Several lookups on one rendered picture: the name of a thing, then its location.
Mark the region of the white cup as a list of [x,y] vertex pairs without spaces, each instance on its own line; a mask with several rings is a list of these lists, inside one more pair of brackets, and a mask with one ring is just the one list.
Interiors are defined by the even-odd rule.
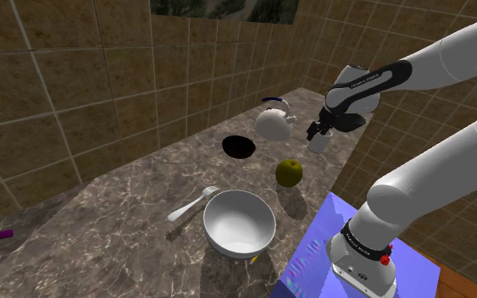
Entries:
[[330,130],[324,134],[317,133],[308,143],[308,150],[313,153],[321,154],[330,143],[332,136],[333,133]]

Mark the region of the green apple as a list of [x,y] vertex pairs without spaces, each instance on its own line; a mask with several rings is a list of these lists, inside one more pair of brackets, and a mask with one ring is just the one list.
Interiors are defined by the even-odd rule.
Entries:
[[281,161],[276,167],[275,179],[279,185],[285,188],[297,185],[302,179],[301,164],[293,159]]

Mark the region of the black bowl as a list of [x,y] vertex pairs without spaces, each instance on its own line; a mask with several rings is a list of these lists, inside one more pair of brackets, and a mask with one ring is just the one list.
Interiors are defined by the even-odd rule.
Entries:
[[250,157],[256,150],[252,140],[241,135],[229,135],[222,140],[224,152],[235,159]]

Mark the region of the white bowl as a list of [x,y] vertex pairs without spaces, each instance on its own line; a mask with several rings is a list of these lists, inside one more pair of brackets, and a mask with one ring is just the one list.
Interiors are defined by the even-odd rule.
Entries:
[[270,206],[245,190],[226,190],[206,205],[202,222],[208,243],[221,255],[248,259],[262,253],[275,237]]

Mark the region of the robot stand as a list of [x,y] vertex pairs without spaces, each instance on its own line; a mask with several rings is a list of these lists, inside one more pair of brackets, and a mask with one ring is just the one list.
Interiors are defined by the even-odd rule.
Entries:
[[[356,209],[329,193],[269,298],[368,298],[333,272],[326,242]],[[435,298],[441,269],[399,239],[392,242],[397,289],[386,298]]]

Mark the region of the white fork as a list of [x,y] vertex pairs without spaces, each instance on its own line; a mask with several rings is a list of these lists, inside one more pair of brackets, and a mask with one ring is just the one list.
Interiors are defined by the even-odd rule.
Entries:
[[189,204],[173,211],[168,217],[167,220],[170,222],[174,222],[178,217],[183,215],[186,211],[188,211],[191,207],[196,205],[198,202],[200,202],[202,199],[206,197],[212,197],[216,194],[218,194],[221,191],[221,189],[218,186],[209,186],[206,187],[203,191],[202,194],[194,201],[190,202]]

